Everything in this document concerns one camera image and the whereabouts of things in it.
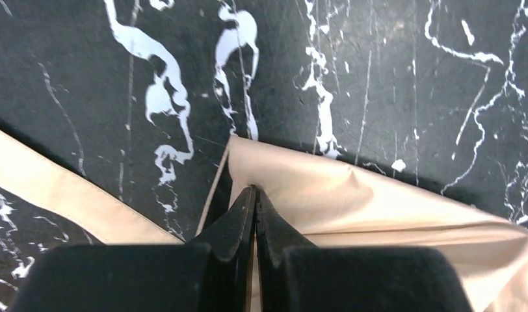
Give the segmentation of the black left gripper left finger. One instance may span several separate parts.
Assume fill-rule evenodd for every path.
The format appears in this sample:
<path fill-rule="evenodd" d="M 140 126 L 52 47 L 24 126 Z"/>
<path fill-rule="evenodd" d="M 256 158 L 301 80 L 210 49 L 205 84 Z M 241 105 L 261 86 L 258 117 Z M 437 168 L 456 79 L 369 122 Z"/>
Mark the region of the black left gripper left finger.
<path fill-rule="evenodd" d="M 207 247 L 198 295 L 199 311 L 249 311 L 254 260 L 256 187 L 244 188 L 233 205 L 191 244 Z"/>

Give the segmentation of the beige and black folding umbrella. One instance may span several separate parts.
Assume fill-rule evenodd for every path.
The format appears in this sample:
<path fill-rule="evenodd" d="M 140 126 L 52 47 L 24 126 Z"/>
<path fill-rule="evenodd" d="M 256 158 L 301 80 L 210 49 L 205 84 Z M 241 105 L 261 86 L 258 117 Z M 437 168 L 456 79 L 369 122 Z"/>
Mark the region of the beige and black folding umbrella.
<path fill-rule="evenodd" d="M 319 246 L 429 246 L 454 266 L 474 311 L 528 311 L 528 230 L 470 205 L 358 168 L 233 136 L 220 163 L 260 187 Z M 0 187 L 105 244 L 179 239 L 82 177 L 0 131 Z"/>

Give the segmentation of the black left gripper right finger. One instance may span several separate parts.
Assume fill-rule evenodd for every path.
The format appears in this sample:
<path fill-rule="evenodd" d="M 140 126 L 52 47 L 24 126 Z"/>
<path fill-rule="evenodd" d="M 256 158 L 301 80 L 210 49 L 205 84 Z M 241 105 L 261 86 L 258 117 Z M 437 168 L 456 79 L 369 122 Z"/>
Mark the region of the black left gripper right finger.
<path fill-rule="evenodd" d="M 263 190 L 257 191 L 255 214 L 262 310 L 289 311 L 291 282 L 287 253 L 316 245 L 280 216 Z"/>

